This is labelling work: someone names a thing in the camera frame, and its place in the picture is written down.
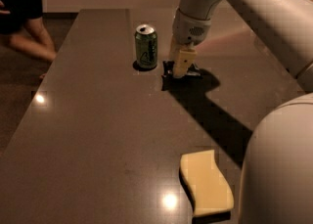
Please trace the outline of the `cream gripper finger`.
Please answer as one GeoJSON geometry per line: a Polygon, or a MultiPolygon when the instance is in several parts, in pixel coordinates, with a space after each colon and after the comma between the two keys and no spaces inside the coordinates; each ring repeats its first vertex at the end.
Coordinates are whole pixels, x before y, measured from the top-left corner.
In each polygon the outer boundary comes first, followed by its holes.
{"type": "Polygon", "coordinates": [[[178,67],[189,67],[195,60],[197,51],[194,44],[179,44],[175,40],[171,41],[169,60],[178,67]]]}

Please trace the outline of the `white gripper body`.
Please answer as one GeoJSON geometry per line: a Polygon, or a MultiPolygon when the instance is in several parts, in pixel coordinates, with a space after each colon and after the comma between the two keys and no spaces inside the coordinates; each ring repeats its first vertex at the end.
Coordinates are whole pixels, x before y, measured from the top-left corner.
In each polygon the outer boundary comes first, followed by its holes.
{"type": "Polygon", "coordinates": [[[201,21],[184,15],[180,10],[176,11],[172,34],[176,42],[181,45],[202,43],[210,29],[211,21],[201,21]]]}

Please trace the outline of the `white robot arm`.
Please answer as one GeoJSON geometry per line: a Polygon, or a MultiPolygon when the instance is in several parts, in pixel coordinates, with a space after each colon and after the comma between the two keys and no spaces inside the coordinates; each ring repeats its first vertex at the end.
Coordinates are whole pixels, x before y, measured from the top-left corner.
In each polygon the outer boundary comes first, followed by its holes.
{"type": "MultiPolygon", "coordinates": [[[[194,66],[221,0],[180,0],[172,26],[172,74],[194,66]]],[[[311,0],[226,0],[254,34],[243,49],[271,62],[303,94],[269,112],[246,147],[239,224],[313,224],[311,0]]]]}

